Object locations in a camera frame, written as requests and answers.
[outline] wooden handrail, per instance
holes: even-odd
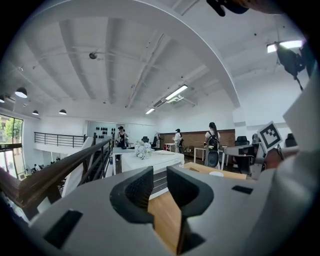
[[[109,142],[111,139],[67,156],[22,181],[0,168],[0,189],[22,209],[37,207],[47,197],[49,190]]]

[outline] railing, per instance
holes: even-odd
[[[53,204],[61,198],[58,185],[70,174],[75,168],[83,164],[82,180],[79,186],[106,176],[106,170],[109,165],[109,156],[111,139],[105,140],[97,145],[96,140],[93,140],[92,146],[83,149],[75,154],[65,157],[42,170],[28,176],[20,181],[14,178],[9,173],[0,168],[0,190],[20,207],[26,217],[31,220],[37,215],[37,206],[48,198]],[[92,155],[101,150],[101,155],[88,169],[89,161]],[[92,177],[95,167],[101,161],[95,175]]]
[[[34,132],[34,142],[46,145],[81,148],[84,142],[86,141],[86,138],[86,136]]]

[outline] white flowers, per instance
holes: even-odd
[[[151,148],[150,143],[144,143],[142,140],[137,141],[134,147],[135,155],[141,160],[145,159],[146,157],[151,156],[152,151],[154,149]]]

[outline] wooden tabletop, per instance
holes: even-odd
[[[246,174],[234,173],[226,170],[219,170],[212,167],[204,166],[194,162],[188,162],[184,164],[184,169],[188,169],[194,172],[209,174],[211,172],[219,172],[223,174],[225,178],[245,180],[247,178]]]

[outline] backpack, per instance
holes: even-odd
[[[208,146],[216,147],[218,145],[218,138],[216,134],[211,134],[209,131],[210,137],[208,138]]]

